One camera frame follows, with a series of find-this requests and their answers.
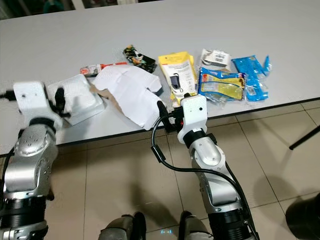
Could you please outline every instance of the robot leg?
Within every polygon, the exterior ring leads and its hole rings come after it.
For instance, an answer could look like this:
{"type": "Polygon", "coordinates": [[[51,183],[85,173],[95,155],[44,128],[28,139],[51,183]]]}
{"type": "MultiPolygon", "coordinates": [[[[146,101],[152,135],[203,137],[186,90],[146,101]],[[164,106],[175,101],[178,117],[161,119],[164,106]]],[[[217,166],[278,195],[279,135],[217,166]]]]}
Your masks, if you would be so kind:
{"type": "Polygon", "coordinates": [[[181,214],[178,240],[213,240],[206,226],[188,211],[181,214]]]}
{"type": "Polygon", "coordinates": [[[146,220],[141,212],[123,215],[101,230],[98,240],[146,240],[146,220]]]}

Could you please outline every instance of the yellow package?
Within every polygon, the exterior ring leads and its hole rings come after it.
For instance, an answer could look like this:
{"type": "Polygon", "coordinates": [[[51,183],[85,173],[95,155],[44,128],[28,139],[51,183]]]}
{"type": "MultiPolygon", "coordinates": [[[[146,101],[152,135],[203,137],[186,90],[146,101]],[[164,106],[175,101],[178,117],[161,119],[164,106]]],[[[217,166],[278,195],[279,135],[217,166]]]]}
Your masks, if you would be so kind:
{"type": "Polygon", "coordinates": [[[244,89],[243,73],[223,72],[204,67],[200,69],[198,93],[210,100],[242,100],[244,89]]]}
{"type": "Polygon", "coordinates": [[[184,95],[196,95],[196,72],[194,57],[187,51],[159,56],[159,65],[171,88],[171,95],[180,105],[184,95]]]}

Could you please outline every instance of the snack bag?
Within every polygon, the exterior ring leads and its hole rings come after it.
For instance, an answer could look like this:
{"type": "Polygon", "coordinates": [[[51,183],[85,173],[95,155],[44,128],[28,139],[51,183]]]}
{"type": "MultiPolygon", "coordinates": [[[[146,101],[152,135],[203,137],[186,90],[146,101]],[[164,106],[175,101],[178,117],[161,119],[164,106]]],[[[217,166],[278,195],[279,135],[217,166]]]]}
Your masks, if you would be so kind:
{"type": "Polygon", "coordinates": [[[242,100],[245,89],[245,75],[225,71],[200,70],[198,93],[216,103],[242,100]]]}
{"type": "Polygon", "coordinates": [[[184,95],[196,95],[194,57],[186,51],[159,56],[159,65],[171,88],[171,98],[180,105],[184,95]]]}
{"type": "Polygon", "coordinates": [[[127,46],[123,50],[123,54],[130,63],[143,70],[146,70],[151,74],[157,67],[156,60],[137,52],[136,48],[133,45],[127,46]]]}

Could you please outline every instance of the plastic wrapper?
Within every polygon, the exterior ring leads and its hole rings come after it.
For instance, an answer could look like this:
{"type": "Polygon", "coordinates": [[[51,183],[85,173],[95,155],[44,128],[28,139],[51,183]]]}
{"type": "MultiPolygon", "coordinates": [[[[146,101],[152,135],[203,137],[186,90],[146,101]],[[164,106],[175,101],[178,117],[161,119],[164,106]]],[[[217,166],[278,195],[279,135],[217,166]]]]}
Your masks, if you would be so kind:
{"type": "Polygon", "coordinates": [[[266,57],[264,66],[255,55],[232,59],[239,73],[245,73],[246,99],[251,102],[262,101],[268,98],[268,88],[264,81],[272,70],[269,56],[266,57]]]}
{"type": "Polygon", "coordinates": [[[230,54],[220,50],[202,49],[200,67],[216,71],[231,71],[230,54]]]}
{"type": "Polygon", "coordinates": [[[171,88],[172,105],[180,105],[185,94],[196,95],[194,57],[186,51],[159,56],[159,65],[171,88]]]}
{"type": "Polygon", "coordinates": [[[123,50],[123,54],[130,63],[143,70],[146,70],[151,74],[157,67],[156,60],[137,52],[136,48],[133,45],[127,46],[123,50]]]}
{"type": "Polygon", "coordinates": [[[113,64],[94,64],[94,65],[84,66],[80,68],[80,74],[83,74],[86,78],[94,78],[102,71],[102,69],[112,65],[127,65],[127,63],[123,61],[123,62],[117,62],[113,64]]]}
{"type": "Polygon", "coordinates": [[[202,67],[198,93],[217,104],[244,98],[245,74],[210,70],[202,67]]]}

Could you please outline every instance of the white package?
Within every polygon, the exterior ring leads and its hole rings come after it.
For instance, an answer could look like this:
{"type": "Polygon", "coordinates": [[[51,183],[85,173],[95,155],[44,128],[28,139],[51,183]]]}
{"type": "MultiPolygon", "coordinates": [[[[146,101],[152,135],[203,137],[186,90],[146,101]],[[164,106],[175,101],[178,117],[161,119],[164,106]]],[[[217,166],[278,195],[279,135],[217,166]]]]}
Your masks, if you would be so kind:
{"type": "Polygon", "coordinates": [[[71,114],[71,117],[65,118],[65,120],[71,125],[78,124],[105,109],[99,95],[90,92],[90,85],[82,74],[49,85],[47,90],[53,101],[55,101],[56,91],[60,87],[64,89],[64,112],[71,114]]]}
{"type": "Polygon", "coordinates": [[[230,72],[231,56],[228,53],[220,50],[209,51],[202,49],[200,65],[210,70],[219,71],[222,69],[227,69],[230,72]]]}

